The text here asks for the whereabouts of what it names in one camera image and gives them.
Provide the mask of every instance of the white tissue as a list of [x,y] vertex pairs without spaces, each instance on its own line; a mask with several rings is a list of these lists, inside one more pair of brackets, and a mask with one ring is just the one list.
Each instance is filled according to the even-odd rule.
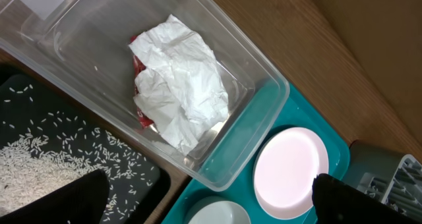
[[136,105],[170,145],[187,155],[228,116],[228,98],[212,50],[170,15],[129,47],[146,66],[135,79]]

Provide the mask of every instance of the clear plastic container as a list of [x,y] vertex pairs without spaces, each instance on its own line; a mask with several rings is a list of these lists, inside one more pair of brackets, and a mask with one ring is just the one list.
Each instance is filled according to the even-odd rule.
[[[127,46],[175,15],[214,51],[229,94],[229,118],[187,156],[133,102]],[[226,189],[266,136],[289,84],[212,0],[0,0],[0,47],[95,113],[212,190]]]

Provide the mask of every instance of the teal tray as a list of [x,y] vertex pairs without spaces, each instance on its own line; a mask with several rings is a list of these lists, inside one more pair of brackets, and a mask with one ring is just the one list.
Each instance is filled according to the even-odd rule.
[[[291,91],[289,99],[284,105],[282,112],[278,115],[274,126],[268,133],[266,140],[272,135],[293,126],[301,126],[309,128],[316,132],[324,141],[330,160],[329,174],[337,179],[343,178],[347,171],[350,161],[350,153],[347,144],[338,136],[337,132],[319,115],[311,104],[290,85]],[[253,190],[253,167],[255,164],[256,154],[245,166],[244,170],[236,178],[233,184],[225,191],[214,192],[206,188],[203,184],[196,180],[192,180],[186,189],[182,192],[176,201],[163,224],[185,224],[185,215],[197,201],[207,196],[220,196],[231,200],[243,206],[251,218],[252,224],[255,223],[286,223],[297,224],[306,223],[313,224],[317,220],[315,208],[298,218],[291,220],[278,220],[270,217],[259,206]]]

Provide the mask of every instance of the wooden table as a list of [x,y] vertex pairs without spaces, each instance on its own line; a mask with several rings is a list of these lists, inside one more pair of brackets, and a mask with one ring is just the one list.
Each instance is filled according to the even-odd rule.
[[[364,140],[376,146],[412,153],[422,161],[422,147],[368,80],[311,0],[215,2],[348,144]],[[0,52],[1,61],[13,62],[25,69],[5,52]],[[92,116],[109,126],[99,117]],[[135,141],[127,142],[151,157],[171,177],[170,191],[147,220],[147,223],[159,223],[189,177]]]

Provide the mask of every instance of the red wrapper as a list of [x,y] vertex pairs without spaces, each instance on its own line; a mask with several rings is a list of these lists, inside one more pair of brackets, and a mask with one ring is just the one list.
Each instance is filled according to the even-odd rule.
[[[131,37],[131,43],[136,39],[136,37],[138,36]],[[132,62],[133,62],[133,68],[135,69],[135,78],[136,78],[140,72],[146,69],[146,67],[135,55],[132,56]],[[135,95],[137,94],[139,94],[139,91],[138,91],[138,88],[135,86]],[[138,107],[136,107],[136,109],[138,110],[137,111],[138,120],[143,128],[146,128],[154,123],[146,115],[144,115]]]

